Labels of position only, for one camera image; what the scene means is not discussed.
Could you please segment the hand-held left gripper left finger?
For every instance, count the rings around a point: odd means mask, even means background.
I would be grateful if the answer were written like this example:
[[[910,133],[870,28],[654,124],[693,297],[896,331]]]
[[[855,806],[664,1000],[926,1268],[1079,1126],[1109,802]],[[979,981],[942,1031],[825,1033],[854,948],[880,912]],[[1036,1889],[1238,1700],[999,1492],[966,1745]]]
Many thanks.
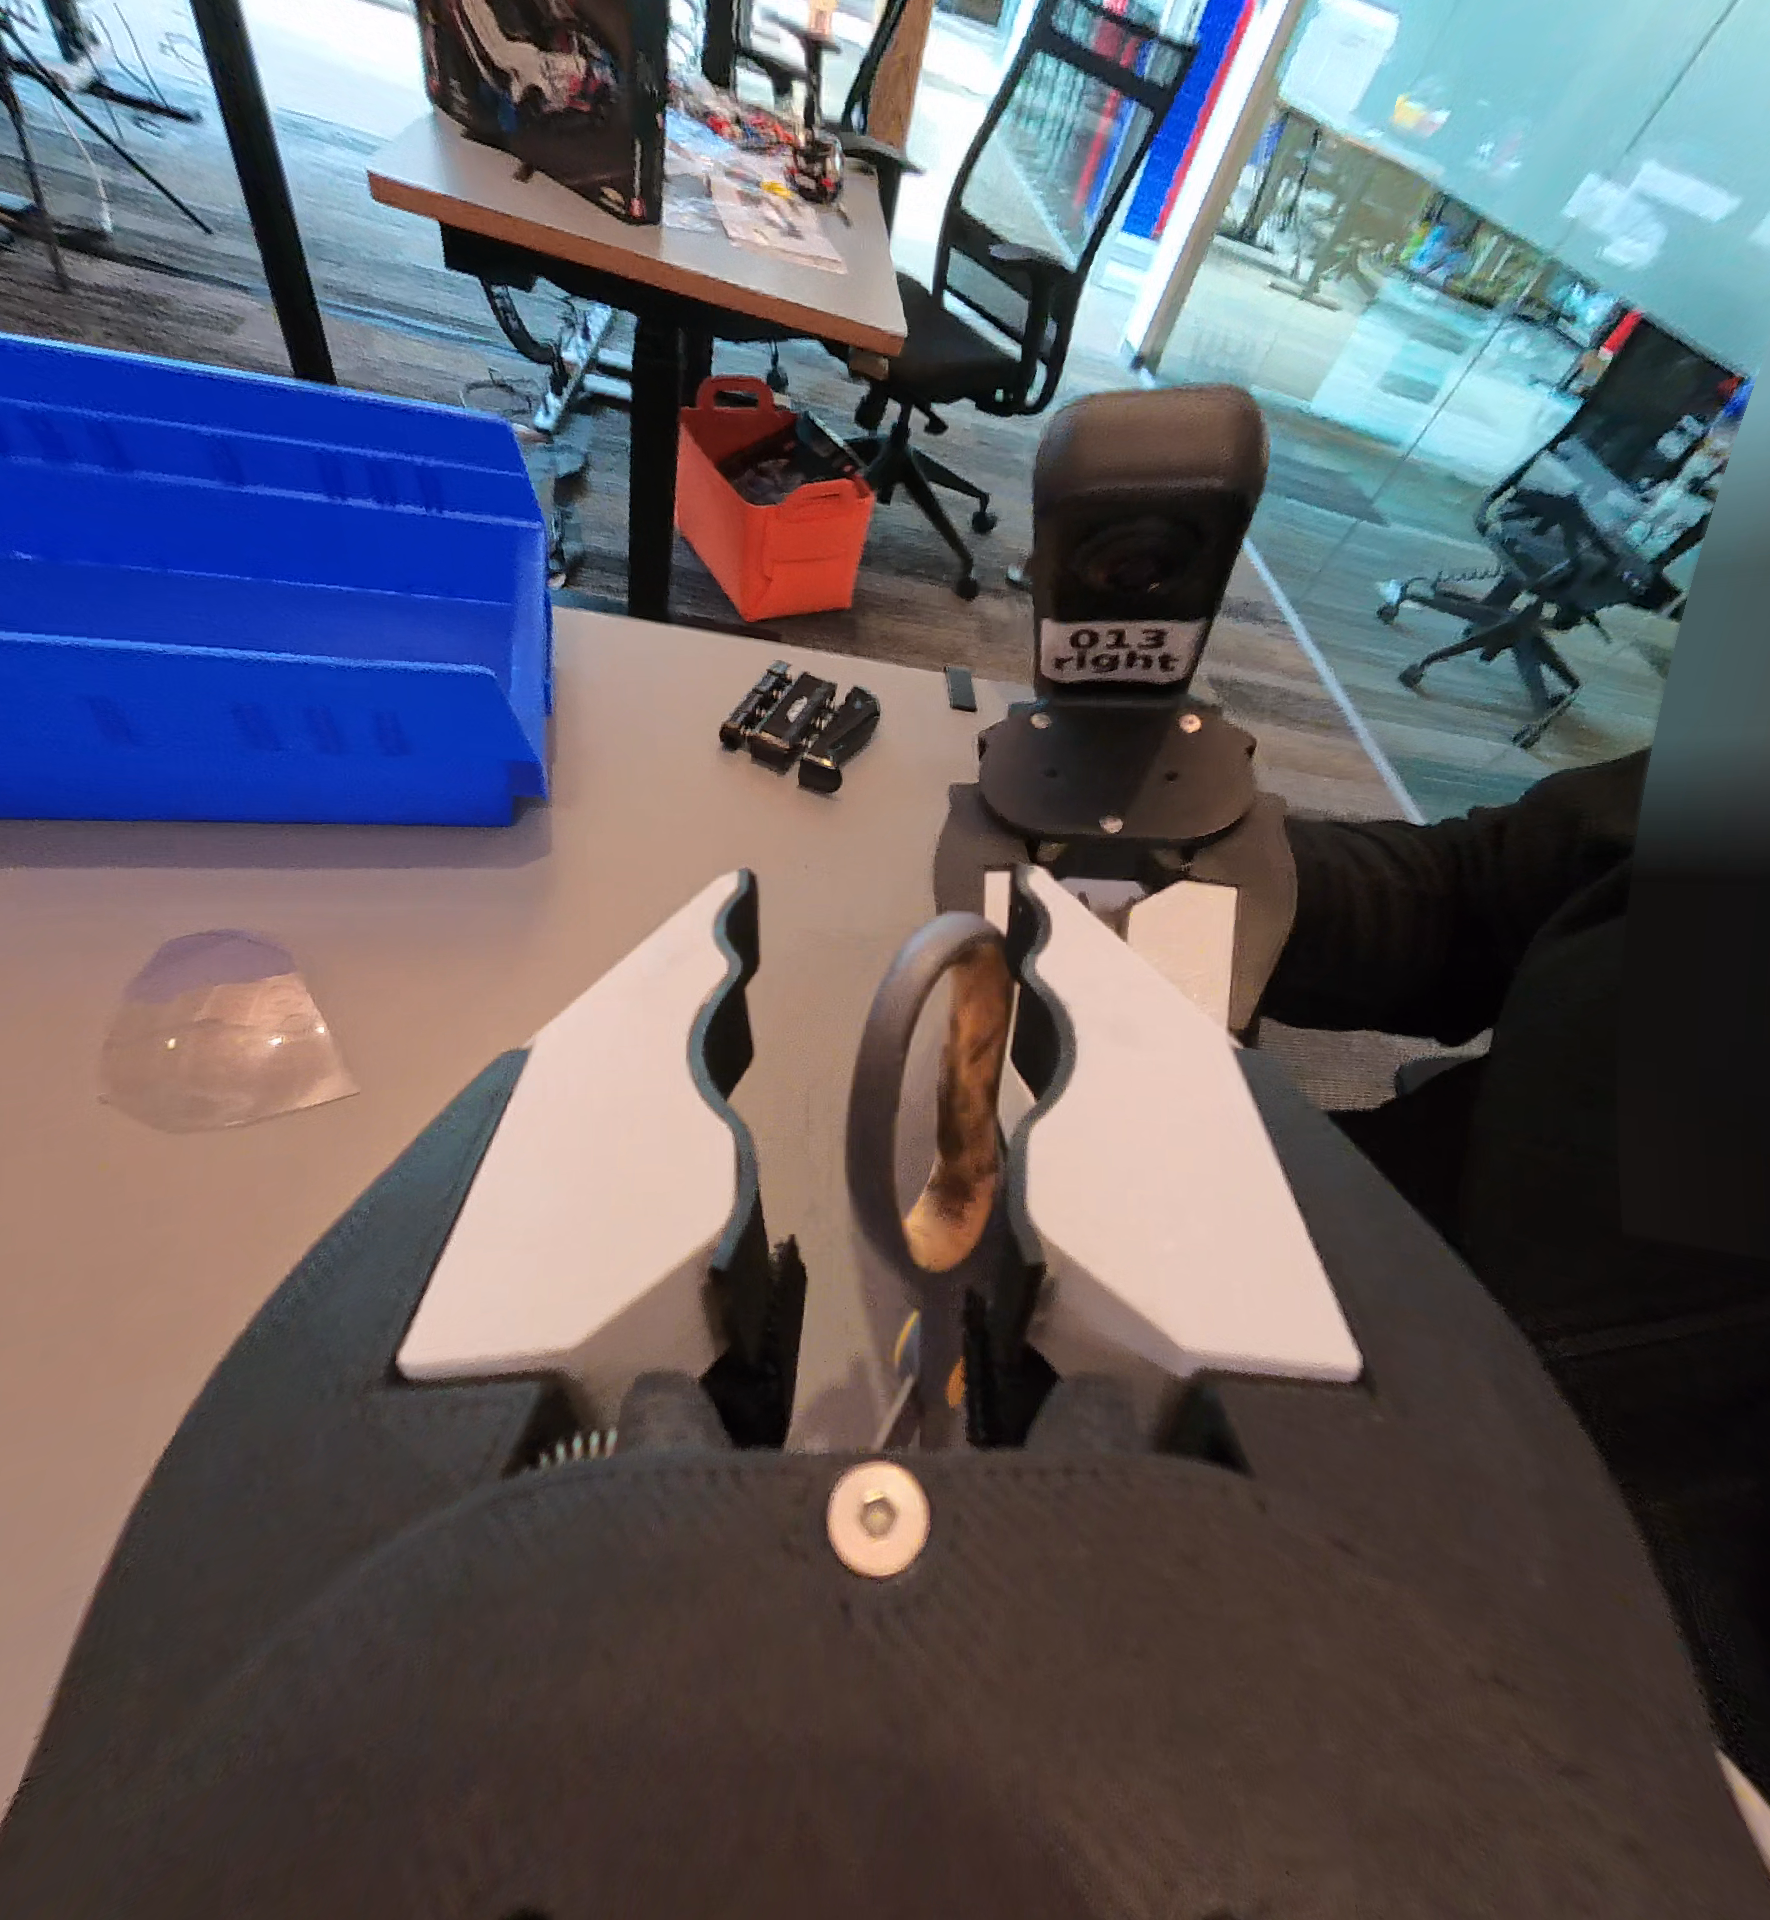
[[[727,871],[535,1031],[397,1349],[412,1381],[700,1375],[763,1259],[759,889]]]

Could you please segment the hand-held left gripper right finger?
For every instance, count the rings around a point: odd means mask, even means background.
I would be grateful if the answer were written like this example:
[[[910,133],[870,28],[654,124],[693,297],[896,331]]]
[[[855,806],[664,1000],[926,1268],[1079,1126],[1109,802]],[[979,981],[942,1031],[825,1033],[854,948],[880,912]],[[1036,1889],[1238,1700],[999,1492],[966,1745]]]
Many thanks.
[[[1354,1383],[1362,1355],[1225,1026],[1038,867],[1017,971],[1007,1190],[1060,1375]]]

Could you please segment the grey scissors with yellow lining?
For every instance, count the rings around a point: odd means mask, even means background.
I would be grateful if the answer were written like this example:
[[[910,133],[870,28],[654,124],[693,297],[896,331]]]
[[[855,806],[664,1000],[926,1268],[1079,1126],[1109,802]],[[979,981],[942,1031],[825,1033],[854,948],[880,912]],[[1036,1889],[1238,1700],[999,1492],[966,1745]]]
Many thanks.
[[[911,1043],[943,988],[931,1164],[896,1199],[896,1118]],[[948,910],[884,972],[861,1036],[846,1111],[844,1174],[854,1224],[918,1315],[911,1416],[926,1451],[1017,1446],[1038,1409],[1026,1330],[1039,1261],[1012,1213],[996,1098],[1016,986],[1004,934]]]

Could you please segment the black metal clamp tool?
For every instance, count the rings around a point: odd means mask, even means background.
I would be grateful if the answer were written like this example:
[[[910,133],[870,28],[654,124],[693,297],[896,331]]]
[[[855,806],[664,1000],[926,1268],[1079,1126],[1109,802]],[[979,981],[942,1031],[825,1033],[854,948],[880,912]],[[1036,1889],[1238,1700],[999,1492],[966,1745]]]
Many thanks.
[[[880,704],[869,687],[839,688],[820,674],[772,661],[729,707],[716,736],[722,750],[795,777],[806,793],[832,797],[878,724]]]

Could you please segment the clear plastic shell piece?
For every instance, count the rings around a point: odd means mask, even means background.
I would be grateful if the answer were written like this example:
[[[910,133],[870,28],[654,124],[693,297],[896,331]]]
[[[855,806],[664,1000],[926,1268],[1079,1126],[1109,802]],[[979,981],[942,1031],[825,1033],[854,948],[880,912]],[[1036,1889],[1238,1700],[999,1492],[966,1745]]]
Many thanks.
[[[289,950],[245,929],[154,948],[121,986],[97,1057],[97,1100],[166,1136],[254,1124],[356,1093]]]

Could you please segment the orange fabric bag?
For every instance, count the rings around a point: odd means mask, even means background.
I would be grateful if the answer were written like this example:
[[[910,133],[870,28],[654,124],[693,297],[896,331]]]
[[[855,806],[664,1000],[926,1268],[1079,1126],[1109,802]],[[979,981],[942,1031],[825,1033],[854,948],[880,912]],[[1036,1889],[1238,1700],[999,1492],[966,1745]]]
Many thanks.
[[[848,611],[872,503],[851,445],[759,377],[716,373],[681,409],[676,532],[745,621]]]

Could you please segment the black office chair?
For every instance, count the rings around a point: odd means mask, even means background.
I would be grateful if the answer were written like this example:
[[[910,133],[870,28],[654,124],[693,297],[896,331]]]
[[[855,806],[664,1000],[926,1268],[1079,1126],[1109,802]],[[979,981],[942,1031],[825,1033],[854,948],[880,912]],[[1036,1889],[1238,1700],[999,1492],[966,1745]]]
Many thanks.
[[[1034,419],[1055,399],[1096,252],[1194,67],[1196,43],[1138,3],[1039,2],[952,180],[926,280],[896,275],[905,335],[863,370],[854,451],[878,506],[905,496],[954,556],[954,593],[979,593],[972,551],[938,499],[996,523],[991,493],[914,445],[943,411]]]
[[[1560,639],[1607,639],[1604,614],[1678,620],[1754,377],[1633,318],[1578,409],[1477,502],[1493,564],[1387,582],[1375,616],[1435,611],[1455,635],[1399,668],[1418,690],[1452,661],[1509,661],[1529,704],[1513,736],[1533,748],[1584,690]]]

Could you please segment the scattered papers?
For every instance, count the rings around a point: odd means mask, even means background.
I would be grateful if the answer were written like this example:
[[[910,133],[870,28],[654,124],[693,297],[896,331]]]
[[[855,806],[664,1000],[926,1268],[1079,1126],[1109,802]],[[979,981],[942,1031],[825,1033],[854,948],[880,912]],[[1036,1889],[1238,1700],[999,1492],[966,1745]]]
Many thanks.
[[[835,204],[801,191],[801,127],[706,84],[674,81],[664,111],[661,225],[716,233],[732,246],[818,273],[844,275],[832,236]]]

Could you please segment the large blue storage bin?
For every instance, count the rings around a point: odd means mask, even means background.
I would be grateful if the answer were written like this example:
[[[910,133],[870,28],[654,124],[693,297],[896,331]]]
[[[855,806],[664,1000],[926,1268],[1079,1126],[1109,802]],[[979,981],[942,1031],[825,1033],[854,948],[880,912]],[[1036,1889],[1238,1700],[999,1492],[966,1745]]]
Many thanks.
[[[547,556],[505,419],[0,335],[0,820],[509,826]]]

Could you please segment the wood-edged office desk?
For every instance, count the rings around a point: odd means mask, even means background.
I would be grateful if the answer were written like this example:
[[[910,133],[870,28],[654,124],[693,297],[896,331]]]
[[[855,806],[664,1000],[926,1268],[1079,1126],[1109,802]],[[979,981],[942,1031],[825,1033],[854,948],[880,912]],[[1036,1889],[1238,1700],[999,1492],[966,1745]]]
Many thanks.
[[[892,356],[905,337],[890,236],[872,180],[829,219],[839,271],[735,246],[718,230],[632,227],[425,110],[369,158],[369,197],[439,229],[445,264],[560,291],[632,318],[625,611],[670,611],[679,417],[716,341],[816,341]]]

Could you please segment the black printed box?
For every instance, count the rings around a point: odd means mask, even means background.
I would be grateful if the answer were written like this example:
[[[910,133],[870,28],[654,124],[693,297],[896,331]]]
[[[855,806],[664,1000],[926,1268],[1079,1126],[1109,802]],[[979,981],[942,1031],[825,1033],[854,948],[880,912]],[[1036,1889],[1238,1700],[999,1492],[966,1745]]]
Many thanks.
[[[667,2],[416,2],[424,90],[475,143],[657,227],[669,14]]]

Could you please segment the black pole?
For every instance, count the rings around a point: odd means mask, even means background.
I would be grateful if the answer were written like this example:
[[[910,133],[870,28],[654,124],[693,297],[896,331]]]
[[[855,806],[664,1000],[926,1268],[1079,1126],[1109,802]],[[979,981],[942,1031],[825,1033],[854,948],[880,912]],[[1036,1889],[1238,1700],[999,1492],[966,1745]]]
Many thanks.
[[[270,106],[259,76],[240,2],[189,2],[209,87],[221,118],[236,181],[296,378],[339,381],[311,271],[296,219]]]

